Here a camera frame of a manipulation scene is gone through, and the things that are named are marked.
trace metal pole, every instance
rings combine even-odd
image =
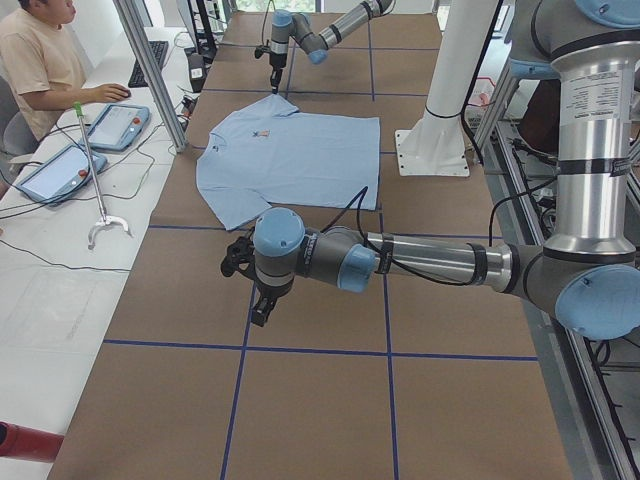
[[[140,14],[133,0],[113,0],[113,3],[176,152],[182,152],[187,146],[187,139],[173,109],[169,92],[167,92],[167,87],[162,80],[160,68],[151,52]]]

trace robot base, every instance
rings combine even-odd
[[[414,145],[411,134],[414,130],[396,130],[396,151],[398,152],[398,170],[402,176],[433,175],[447,177],[468,177],[469,167],[464,155],[462,135],[451,142],[438,142],[432,151]]]

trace red object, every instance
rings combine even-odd
[[[0,422],[0,457],[53,463],[63,435]]]

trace man's arm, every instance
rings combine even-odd
[[[80,88],[75,90],[44,90],[41,92],[27,92],[21,96],[34,110],[67,110],[74,102],[111,103],[128,98],[130,92],[117,83],[107,83],[94,88]]]

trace black cable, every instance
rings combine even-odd
[[[604,349],[604,358],[600,360],[600,352]],[[611,358],[611,345],[609,344],[609,340],[603,340],[598,344],[596,351],[594,352],[594,356],[596,358],[596,362],[598,362],[599,367],[604,367],[609,362]]]
[[[525,188],[529,190],[529,178],[527,177],[527,174],[525,171],[524,162],[520,159],[520,156],[518,155],[516,150],[517,150],[516,146],[512,145],[511,154],[513,155],[513,158],[515,158],[516,160],[516,165],[518,167],[518,171],[520,172],[520,177],[525,182]],[[542,217],[542,209],[540,208],[540,205],[538,205],[538,202],[534,198],[533,194],[529,194],[529,201],[531,202],[531,204],[533,205],[533,208],[536,211],[536,215],[538,216],[538,222],[540,224],[540,228],[542,230],[542,234],[544,235],[544,238],[549,238],[551,236],[551,232],[546,227],[546,225],[544,225],[543,217]]]
[[[269,16],[269,6],[273,6],[273,11],[275,12],[276,10],[276,4],[273,0],[269,0],[267,2],[267,8],[264,12],[264,18],[262,19],[262,45],[266,45],[267,42],[264,39],[264,29],[267,26],[267,17]]]
[[[74,138],[73,138],[71,135],[69,135],[69,134],[65,131],[66,127],[60,127],[60,126],[58,125],[58,120],[56,120],[56,128],[57,128],[60,132],[62,132],[62,134],[63,134],[65,137],[67,137],[69,140],[71,140],[71,142],[72,142],[76,147],[78,147],[80,150],[82,150],[82,151],[84,152],[84,149],[82,148],[82,145],[80,145],[78,142],[76,142],[76,141],[74,140]]]
[[[496,203],[493,206],[493,209],[491,210],[491,216],[489,217],[489,246],[490,247],[493,246],[493,220],[495,218],[496,212],[497,212],[498,207],[500,205],[502,205],[503,203],[506,203],[506,202],[508,202],[510,200],[515,200],[516,198],[524,197],[525,195],[531,195],[533,192],[535,192],[537,190],[541,190],[544,187],[547,187],[547,186],[551,185],[555,181],[556,181],[556,177],[553,177],[552,179],[550,179],[550,180],[548,180],[548,181],[546,181],[544,183],[541,183],[540,185],[538,185],[535,188],[526,189],[524,192],[520,192],[520,193],[517,193],[515,195],[511,195],[510,197],[503,198],[498,203]]]
[[[480,165],[484,165],[484,157],[482,156],[480,147],[476,143],[475,134],[471,131],[471,127],[469,127],[469,124],[467,123],[467,119],[464,115],[464,112],[467,109],[467,106],[469,105],[469,99],[471,98],[471,95],[473,95],[473,89],[476,84],[476,79],[480,74],[482,61],[484,60],[484,57],[487,54],[487,50],[489,49],[491,39],[493,38],[493,26],[496,24],[496,22],[498,21],[498,18],[500,17],[500,10],[502,9],[502,3],[503,3],[503,0],[499,0],[498,4],[496,5],[496,10],[493,13],[493,20],[491,21],[491,27],[489,27],[489,31],[487,32],[487,35],[484,38],[484,44],[482,45],[482,50],[480,51],[480,58],[478,59],[478,63],[476,63],[476,69],[473,72],[473,76],[471,77],[472,80],[471,80],[471,83],[469,84],[469,89],[467,90],[467,96],[464,99],[464,104],[463,104],[464,107],[462,109],[462,114],[460,115],[460,120],[462,121],[462,129],[467,134],[467,137],[469,137],[469,140],[471,141],[471,145],[473,145],[473,149],[475,150],[476,155],[478,156],[478,161],[480,162]]]
[[[373,250],[374,252],[376,252],[378,255],[383,255],[383,253],[375,246],[373,245],[369,239],[367,238],[367,235],[364,233],[364,230],[362,229],[362,224],[360,222],[360,211],[362,210],[362,202],[364,200],[364,197],[367,194],[367,190],[369,190],[369,187],[364,187],[362,190],[360,190],[360,192],[358,193],[358,195],[356,196],[356,198],[359,197],[358,200],[358,207],[356,209],[356,225],[358,227],[358,233],[360,233],[360,236],[363,239],[363,244],[365,247]],[[395,266],[397,266],[398,268],[404,270],[405,272],[408,272],[412,275],[415,275],[416,277],[420,277],[424,280],[427,280],[429,282],[433,282],[433,283],[437,283],[439,285],[449,285],[449,286],[453,286],[453,287],[465,287],[468,285],[472,285],[471,282],[455,282],[455,281],[451,281],[451,282],[447,282],[445,280],[438,280],[437,278],[433,278],[430,277],[428,275],[425,275],[422,272],[419,272],[418,270],[415,270],[407,265],[405,265],[404,263],[396,260],[393,258],[393,256],[390,257],[391,263],[393,263]]]
[[[387,10],[386,12],[384,12],[382,15],[380,15],[380,17],[386,17],[391,12],[393,12],[394,8],[396,8],[396,0],[393,0],[393,3],[391,4],[391,8],[389,10]]]
[[[547,207],[545,208],[542,213],[540,214],[540,226],[542,227],[542,233],[545,235],[545,238],[549,238],[551,236],[551,230],[550,228],[544,223],[544,219],[547,216],[547,214],[552,211],[555,210],[556,207]]]
[[[620,337],[622,338],[625,342],[629,342],[631,345],[633,345],[634,347],[638,347],[640,348],[640,344],[634,342],[633,340],[629,340],[627,337]]]
[[[75,129],[80,129],[80,126],[79,126],[79,125],[65,125],[64,127],[60,127],[60,126],[58,126],[58,122],[56,122],[55,127],[54,127],[54,128],[52,128],[51,130],[49,130],[49,131],[46,133],[46,135],[40,139],[40,142],[39,142],[39,143],[42,143],[42,141],[43,141],[45,138],[47,138],[47,137],[49,137],[49,136],[51,136],[51,135],[55,135],[55,134],[57,134],[57,133],[63,133],[65,130],[71,130],[71,129],[74,129],[74,130],[75,130]]]
[[[140,183],[138,184],[138,188],[136,189],[136,191],[135,191],[133,194],[131,194],[131,195],[129,195],[129,196],[126,196],[126,197],[125,197],[125,196],[114,195],[114,194],[111,194],[111,193],[103,194],[103,197],[117,198],[117,199],[120,199],[120,200],[131,200],[131,199],[135,198],[135,197],[138,195],[138,193],[140,193],[140,189],[142,188],[142,184],[144,183],[145,178],[146,178],[146,177],[147,177],[147,175],[149,174],[149,171],[151,170],[151,167],[155,164],[155,161],[156,161],[155,157],[153,157],[153,156],[149,155],[148,153],[144,153],[142,150],[140,150],[140,148],[141,148],[145,143],[147,143],[147,142],[149,141],[149,139],[150,139],[150,138],[151,138],[151,137],[152,137],[152,136],[153,136],[153,135],[158,131],[158,129],[159,129],[161,126],[163,126],[163,125],[164,125],[164,123],[159,123],[158,125],[156,125],[156,126],[153,128],[153,130],[151,131],[151,133],[149,133],[149,135],[147,135],[147,137],[146,137],[144,140],[142,140],[142,141],[138,144],[138,146],[137,146],[136,148],[131,149],[131,150],[130,150],[130,151],[129,151],[129,152],[128,152],[128,153],[127,153],[127,154],[126,154],[122,159],[120,159],[119,161],[117,161],[117,162],[116,162],[116,163],[114,163],[114,164],[111,164],[111,165],[109,165],[109,166],[107,166],[107,167],[103,168],[103,169],[99,172],[99,173],[104,173],[104,172],[106,172],[107,170],[110,170],[111,168],[115,167],[116,165],[120,165],[120,164],[121,164],[122,162],[124,162],[127,158],[129,158],[129,156],[131,156],[134,152],[138,152],[140,155],[143,155],[143,156],[146,156],[146,157],[150,158],[150,159],[151,159],[151,163],[149,164],[149,166],[147,167],[147,169],[145,170],[145,172],[142,174],[142,178],[141,178],[141,180],[140,180]],[[2,176],[3,180],[4,180],[4,181],[5,181],[5,182],[10,186],[10,187],[16,188],[16,187],[15,187],[15,185],[13,185],[11,182],[7,181],[6,177],[4,176],[4,174],[2,173],[2,171],[1,171],[1,170],[0,170],[0,176]],[[80,190],[80,189],[81,189],[85,184],[86,184],[86,182],[83,182],[83,183],[81,183],[81,184],[78,184],[78,185],[77,185],[73,190],[71,190],[70,192],[67,192],[67,193],[64,193],[64,194],[59,195],[59,197],[61,198],[61,200],[60,200],[60,201],[57,201],[57,200],[56,200],[56,197],[52,197],[51,199],[49,199],[49,201],[48,201],[47,203],[33,202],[33,203],[27,203],[27,204],[23,204],[23,205],[16,205],[16,206],[13,206],[13,207],[7,207],[7,208],[5,208],[5,209],[2,209],[2,210],[0,210],[0,212],[7,211],[7,210],[13,210],[13,209],[16,209],[16,208],[29,207],[29,206],[31,206],[31,205],[37,205],[37,207],[32,208],[32,209],[30,209],[30,210],[25,210],[25,211],[21,211],[21,212],[18,212],[18,213],[11,214],[11,215],[6,215],[6,216],[4,216],[4,217],[0,217],[0,220],[6,220],[6,219],[8,219],[8,218],[13,218],[13,217],[18,217],[18,216],[20,216],[20,215],[25,215],[25,214],[27,214],[27,213],[31,213],[31,212],[33,212],[33,211],[35,211],[35,210],[38,210],[38,209],[40,209],[40,208],[43,208],[43,207],[46,207],[46,206],[49,206],[49,205],[56,205],[56,206],[58,206],[58,205],[62,205],[63,203],[71,202],[71,201],[80,201],[80,202],[83,202],[83,201],[94,200],[94,199],[96,198],[95,196],[88,197],[88,198],[76,198],[76,197],[71,197],[71,196],[70,196],[70,195],[72,195],[73,193],[75,193],[76,191]]]
[[[587,347],[589,347],[587,348],[587,354],[591,359],[591,364],[594,366],[594,371],[598,378],[598,382],[600,383],[600,387],[602,388],[602,393],[604,395],[605,401],[607,402],[607,406],[609,407],[609,412],[611,413],[611,420],[613,421],[613,425],[616,431],[618,432],[618,435],[623,440],[622,447],[624,448],[624,451],[627,457],[629,458],[629,462],[631,463],[631,468],[633,469],[633,473],[635,474],[636,478],[640,478],[640,471],[638,470],[638,466],[634,460],[633,452],[631,451],[631,446],[629,445],[629,441],[628,441],[629,437],[627,437],[627,434],[624,431],[622,423],[620,422],[620,417],[618,416],[618,412],[616,410],[616,407],[618,407],[619,405],[616,405],[613,402],[613,399],[611,398],[611,394],[609,393],[607,384],[604,381],[604,375],[602,374],[602,370],[598,366],[598,362],[593,354],[592,349],[590,348],[589,341],[585,338],[584,342],[587,345]]]
[[[551,167],[556,167],[558,165],[558,158],[555,155],[549,155],[548,153],[542,152],[540,150],[536,150],[535,148],[532,148],[529,145],[527,145],[527,143],[520,138],[512,139],[511,145],[513,145],[513,148],[515,150],[526,152],[529,155],[533,155],[545,165],[549,165]]]
[[[127,270],[125,268],[98,268],[98,267],[70,267],[69,265],[65,265],[64,263],[53,263],[50,262],[49,260],[46,260],[44,258],[42,258],[40,255],[37,255],[33,252],[30,252],[29,250],[25,250],[24,248],[18,248],[14,245],[11,245],[8,242],[5,242],[4,240],[0,239],[0,243],[3,243],[4,245],[6,245],[9,248],[12,248],[13,250],[17,250],[18,252],[23,252],[23,253],[28,253],[29,255],[36,257],[38,260],[46,263],[47,265],[50,265],[52,267],[63,267],[66,268],[68,270],[95,270],[98,272],[116,272],[116,273],[128,273],[131,270]]]
[[[336,215],[334,217],[333,220],[331,220],[322,230],[320,230],[321,233],[326,233],[327,230],[329,230],[331,227],[333,227],[336,222],[338,220],[340,220],[345,213],[347,213],[349,211],[349,209],[351,208],[351,206],[356,202],[356,200],[358,200],[358,198],[360,198],[361,196],[363,196],[367,193],[369,187],[364,187],[362,190],[360,190],[358,193],[356,193],[356,195],[349,201],[349,203],[347,204],[346,207],[344,207],[340,213],[338,213],[338,215]]]

